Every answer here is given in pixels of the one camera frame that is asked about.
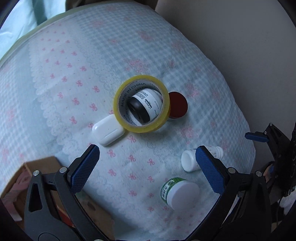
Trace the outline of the white jar green label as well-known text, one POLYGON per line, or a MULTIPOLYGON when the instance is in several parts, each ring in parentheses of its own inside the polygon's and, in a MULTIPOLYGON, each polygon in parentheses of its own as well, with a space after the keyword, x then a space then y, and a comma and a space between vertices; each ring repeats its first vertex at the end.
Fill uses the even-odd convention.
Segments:
POLYGON ((160 190, 161 199, 175 211, 192 208, 199 196, 199 186, 180 177, 169 179, 160 190))

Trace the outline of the white pill bottle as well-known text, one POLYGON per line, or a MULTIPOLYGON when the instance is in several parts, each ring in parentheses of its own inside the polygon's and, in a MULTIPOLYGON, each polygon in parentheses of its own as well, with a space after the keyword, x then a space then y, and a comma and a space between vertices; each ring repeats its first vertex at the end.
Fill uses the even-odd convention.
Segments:
MULTIPOLYGON (((224 152, 219 146, 205 146, 207 150, 212 154, 213 157, 217 159, 222 159, 224 152)), ((190 149, 185 150, 181 155, 181 165, 184 171, 194 172, 200 170, 200 166, 196 161, 196 150, 190 149)))

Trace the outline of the yellow packing tape roll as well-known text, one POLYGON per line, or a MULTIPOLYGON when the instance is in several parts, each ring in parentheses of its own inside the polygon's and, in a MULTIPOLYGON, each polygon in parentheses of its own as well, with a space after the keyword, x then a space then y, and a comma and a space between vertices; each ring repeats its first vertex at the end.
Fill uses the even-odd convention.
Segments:
POLYGON ((170 108, 165 85, 150 75, 126 80, 113 99, 117 121, 133 133, 149 133, 161 128, 168 120, 170 108))

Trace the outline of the brown cardboard box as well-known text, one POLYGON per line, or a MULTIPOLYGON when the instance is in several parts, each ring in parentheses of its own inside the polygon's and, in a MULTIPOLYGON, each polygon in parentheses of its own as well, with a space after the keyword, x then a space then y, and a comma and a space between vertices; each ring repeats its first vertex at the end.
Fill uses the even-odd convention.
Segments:
MULTIPOLYGON (((14 173, 3 192, 1 201, 15 223, 24 229, 24 210, 27 197, 27 190, 32 173, 39 170, 43 174, 55 173, 61 168, 56 157, 47 157, 22 164, 14 173)), ((111 215, 101 208, 88 194, 84 191, 76 193, 76 197, 88 216, 100 228, 108 238, 114 239, 113 220, 111 215)))

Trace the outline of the white earbuds case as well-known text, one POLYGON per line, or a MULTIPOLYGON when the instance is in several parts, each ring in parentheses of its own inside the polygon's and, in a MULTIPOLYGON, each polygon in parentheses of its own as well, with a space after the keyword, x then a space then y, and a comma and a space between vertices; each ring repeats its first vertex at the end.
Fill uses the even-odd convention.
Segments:
POLYGON ((114 114, 110 114, 92 127, 92 133, 97 142, 108 146, 125 134, 125 129, 118 122, 114 114))

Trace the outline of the small red lidded jar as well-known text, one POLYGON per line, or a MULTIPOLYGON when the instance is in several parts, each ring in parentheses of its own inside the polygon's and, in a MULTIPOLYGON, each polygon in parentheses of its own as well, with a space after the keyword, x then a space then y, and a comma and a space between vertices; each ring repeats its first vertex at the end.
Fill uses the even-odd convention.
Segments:
POLYGON ((179 92, 169 92, 170 98, 170 114, 169 119, 176 120, 186 115, 188 111, 188 102, 186 98, 179 92))

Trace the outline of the small black white bottle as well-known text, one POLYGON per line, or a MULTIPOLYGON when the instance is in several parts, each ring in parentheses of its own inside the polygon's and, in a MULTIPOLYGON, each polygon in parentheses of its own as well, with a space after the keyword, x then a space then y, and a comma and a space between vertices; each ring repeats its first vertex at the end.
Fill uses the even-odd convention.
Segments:
POLYGON ((134 94, 127 102, 127 105, 139 123, 147 124, 160 114, 163 98, 158 91, 145 88, 134 94))

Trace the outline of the light blue sheer curtain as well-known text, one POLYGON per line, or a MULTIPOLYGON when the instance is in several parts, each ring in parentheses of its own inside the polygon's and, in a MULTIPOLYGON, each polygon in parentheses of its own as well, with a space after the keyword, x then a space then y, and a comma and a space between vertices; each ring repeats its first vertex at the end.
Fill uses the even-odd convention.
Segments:
POLYGON ((12 45, 46 20, 66 11, 65 1, 1 1, 1 57, 12 45))

